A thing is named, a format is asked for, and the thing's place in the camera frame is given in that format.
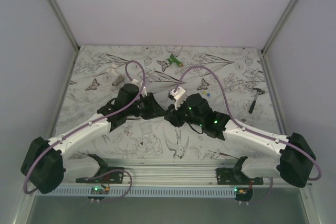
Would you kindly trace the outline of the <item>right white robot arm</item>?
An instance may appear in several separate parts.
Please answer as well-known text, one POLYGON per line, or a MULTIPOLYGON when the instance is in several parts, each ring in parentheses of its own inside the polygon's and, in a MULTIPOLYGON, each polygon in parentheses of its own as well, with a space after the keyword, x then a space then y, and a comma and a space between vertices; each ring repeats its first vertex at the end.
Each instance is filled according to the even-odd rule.
POLYGON ((212 110, 198 93, 187 96, 171 92, 168 97, 174 103, 164 118, 173 126, 199 126, 208 137, 241 144, 263 154, 257 158, 247 155, 238 158, 229 169, 229 176, 236 183, 243 185, 255 178, 280 177, 292 186, 306 186, 316 156, 302 135, 272 135, 254 127, 248 128, 229 115, 212 110))

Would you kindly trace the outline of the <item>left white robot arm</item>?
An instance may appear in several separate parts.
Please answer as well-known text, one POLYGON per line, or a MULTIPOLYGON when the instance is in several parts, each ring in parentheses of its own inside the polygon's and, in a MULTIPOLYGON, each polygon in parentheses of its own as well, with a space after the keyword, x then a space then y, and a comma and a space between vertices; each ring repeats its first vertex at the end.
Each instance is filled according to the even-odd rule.
POLYGON ((25 176, 24 193, 32 194, 38 190, 46 194, 56 189, 68 174, 66 160, 86 143, 124 124, 129 117, 149 120, 164 116, 165 110, 154 95, 142 95, 141 92, 142 88, 127 83, 119 90, 116 98, 99 108, 84 123, 60 136, 47 140, 42 137, 34 139, 20 168, 25 176), (32 183, 35 190, 29 191, 28 183, 32 183))

